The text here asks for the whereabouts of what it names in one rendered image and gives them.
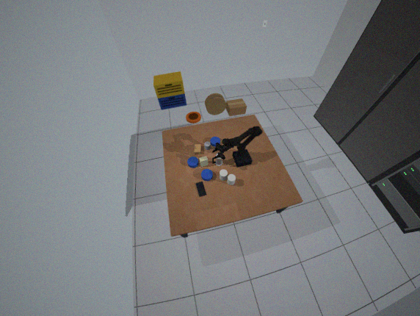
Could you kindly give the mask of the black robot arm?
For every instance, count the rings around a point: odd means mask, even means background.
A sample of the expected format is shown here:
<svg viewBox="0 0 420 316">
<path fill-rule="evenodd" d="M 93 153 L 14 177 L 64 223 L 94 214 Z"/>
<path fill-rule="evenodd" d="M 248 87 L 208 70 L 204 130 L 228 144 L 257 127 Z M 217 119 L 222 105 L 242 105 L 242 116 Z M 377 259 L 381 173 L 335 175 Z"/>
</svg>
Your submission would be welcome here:
<svg viewBox="0 0 420 316">
<path fill-rule="evenodd" d="M 244 154 L 246 153 L 246 146 L 247 144 L 255 137 L 255 136 L 260 136 L 263 133 L 263 131 L 261 130 L 261 128 L 259 126 L 254 126 L 253 128 L 248 129 L 247 131 L 245 131 L 243 134 L 241 134 L 238 137 L 235 138 L 231 138 L 231 139 L 223 139 L 222 143 L 225 145 L 225 147 L 227 149 L 233 148 L 234 146 L 237 146 L 238 148 L 238 157 L 244 157 Z M 249 135 L 249 136 L 248 136 Z M 248 137 L 247 137 L 248 136 Z M 246 138 L 247 137 L 247 138 Z M 246 140 L 241 143 L 241 141 L 243 139 Z M 218 151 L 224 151 L 223 146 L 224 145 L 218 145 L 217 146 L 217 150 Z"/>
</svg>

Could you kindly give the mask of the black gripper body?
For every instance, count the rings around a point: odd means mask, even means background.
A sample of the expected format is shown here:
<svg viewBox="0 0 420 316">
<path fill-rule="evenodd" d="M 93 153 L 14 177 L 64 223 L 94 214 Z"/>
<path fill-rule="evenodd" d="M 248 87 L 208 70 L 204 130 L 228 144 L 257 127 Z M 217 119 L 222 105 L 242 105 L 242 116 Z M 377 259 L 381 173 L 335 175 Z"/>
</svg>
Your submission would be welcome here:
<svg viewBox="0 0 420 316">
<path fill-rule="evenodd" d="M 219 143 L 216 143 L 216 146 L 218 146 L 218 145 L 220 145 Z M 228 149 L 225 147 L 225 146 L 223 146 L 223 148 L 224 148 L 224 151 L 220 151 L 220 157 L 222 158 L 222 159 L 225 159 L 225 155 L 224 155 L 224 152 L 225 151 L 228 151 Z"/>
</svg>

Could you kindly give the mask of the blue short cylinder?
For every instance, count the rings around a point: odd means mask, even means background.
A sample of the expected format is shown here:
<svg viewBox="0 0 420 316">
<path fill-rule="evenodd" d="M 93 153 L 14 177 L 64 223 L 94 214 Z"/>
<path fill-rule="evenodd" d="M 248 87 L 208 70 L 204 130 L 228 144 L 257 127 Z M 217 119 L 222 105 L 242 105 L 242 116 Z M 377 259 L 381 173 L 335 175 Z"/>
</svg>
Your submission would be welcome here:
<svg viewBox="0 0 420 316">
<path fill-rule="evenodd" d="M 213 177 L 213 173 L 209 169 L 205 169 L 201 172 L 201 177 L 204 181 L 210 181 Z"/>
<path fill-rule="evenodd" d="M 220 144 L 220 138 L 219 137 L 212 137 L 210 139 L 210 143 L 211 143 L 212 146 L 216 147 L 216 143 Z"/>
<path fill-rule="evenodd" d="M 188 166 L 191 168 L 196 168 L 198 166 L 198 158 L 197 157 L 190 157 L 187 160 Z"/>
</svg>

